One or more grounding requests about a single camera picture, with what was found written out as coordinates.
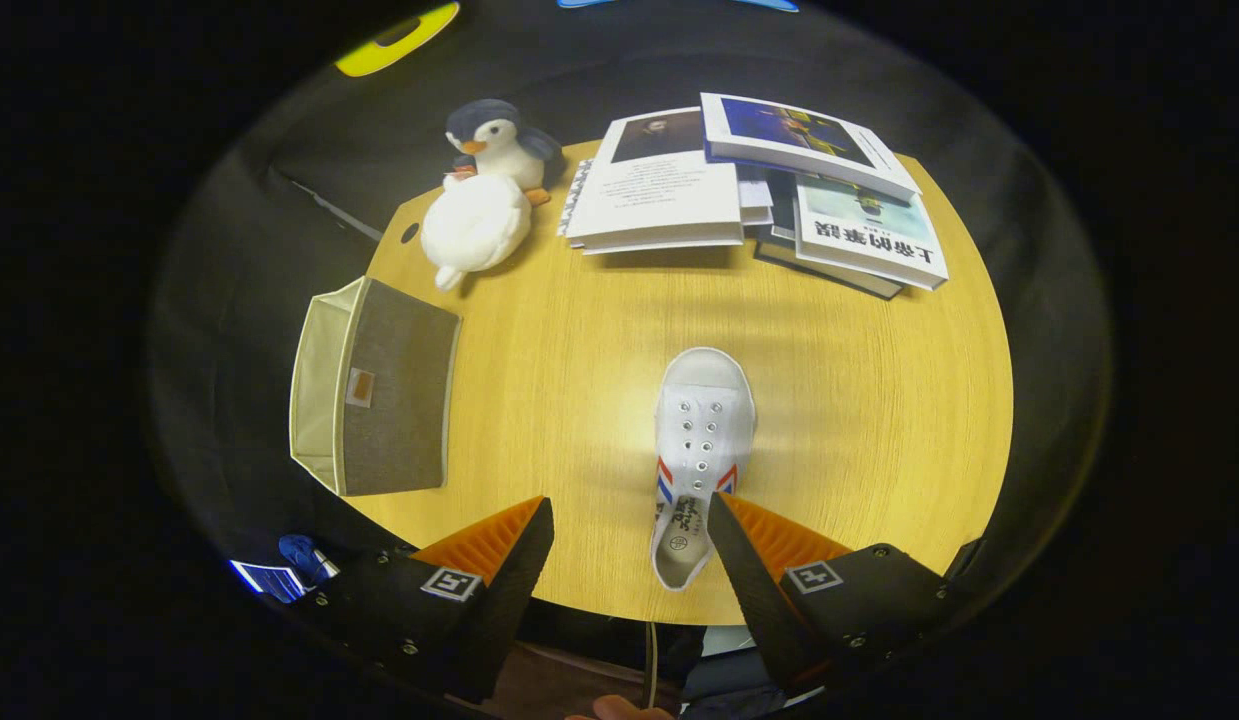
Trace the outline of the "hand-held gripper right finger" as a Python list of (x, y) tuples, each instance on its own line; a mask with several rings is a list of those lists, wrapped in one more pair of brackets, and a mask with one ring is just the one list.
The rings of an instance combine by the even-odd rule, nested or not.
[(709, 538), (761, 659), (783, 691), (838, 688), (957, 623), (974, 592), (888, 543), (861, 550), (716, 492)]

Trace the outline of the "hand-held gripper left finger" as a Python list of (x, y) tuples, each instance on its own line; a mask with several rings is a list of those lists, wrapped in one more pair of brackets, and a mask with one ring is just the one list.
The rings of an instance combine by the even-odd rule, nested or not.
[(372, 553), (309, 594), (309, 630), (396, 682), (486, 701), (553, 542), (535, 496), (422, 550)]

